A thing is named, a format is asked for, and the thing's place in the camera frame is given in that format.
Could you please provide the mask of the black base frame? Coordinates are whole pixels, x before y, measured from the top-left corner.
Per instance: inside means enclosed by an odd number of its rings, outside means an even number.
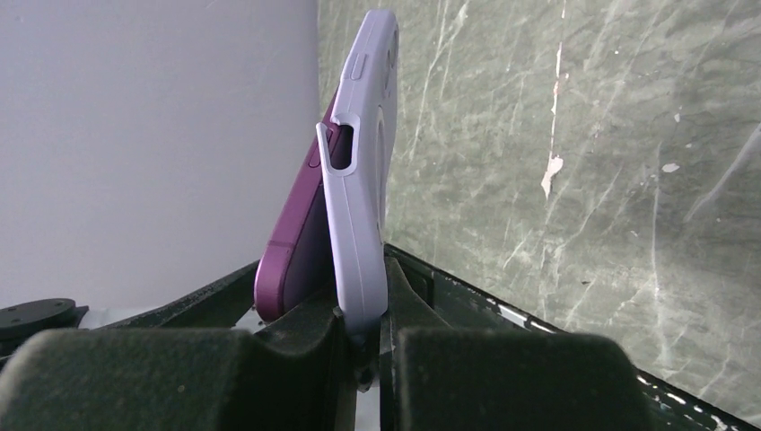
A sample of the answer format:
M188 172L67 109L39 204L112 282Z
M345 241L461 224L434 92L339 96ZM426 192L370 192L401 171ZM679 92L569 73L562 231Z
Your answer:
M513 310L397 248L390 309L358 356L380 381L383 430L747 430L749 423L631 365L618 346ZM347 430L359 417L327 248L260 260L267 328L222 331L242 275L118 323L95 430Z

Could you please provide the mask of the purple phone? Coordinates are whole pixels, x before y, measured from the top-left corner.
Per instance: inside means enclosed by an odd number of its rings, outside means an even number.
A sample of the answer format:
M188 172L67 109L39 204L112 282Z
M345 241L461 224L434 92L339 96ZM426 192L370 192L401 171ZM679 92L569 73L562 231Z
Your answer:
M330 261L319 142L314 140L258 264L253 299L261 319L275 321L319 291Z

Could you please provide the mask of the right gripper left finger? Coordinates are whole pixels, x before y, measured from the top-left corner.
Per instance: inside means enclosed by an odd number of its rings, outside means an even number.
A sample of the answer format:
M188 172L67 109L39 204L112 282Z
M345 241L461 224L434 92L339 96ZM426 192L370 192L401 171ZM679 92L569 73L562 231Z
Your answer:
M44 330L1 374L4 430L351 430L344 322L324 286L261 330Z

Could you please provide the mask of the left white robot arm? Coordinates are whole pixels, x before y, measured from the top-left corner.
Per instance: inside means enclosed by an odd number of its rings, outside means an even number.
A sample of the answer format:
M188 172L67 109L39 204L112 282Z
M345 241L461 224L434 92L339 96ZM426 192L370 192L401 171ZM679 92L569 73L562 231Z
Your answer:
M49 298L3 307L1 368L19 346L43 330L98 329L151 310L153 307L91 309L69 298Z

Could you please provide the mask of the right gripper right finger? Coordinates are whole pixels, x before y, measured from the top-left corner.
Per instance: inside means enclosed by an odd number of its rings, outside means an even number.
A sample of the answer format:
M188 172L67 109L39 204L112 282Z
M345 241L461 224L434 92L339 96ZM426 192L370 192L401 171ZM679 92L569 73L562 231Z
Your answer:
M651 430L633 364L592 334L458 329L385 261L384 430Z

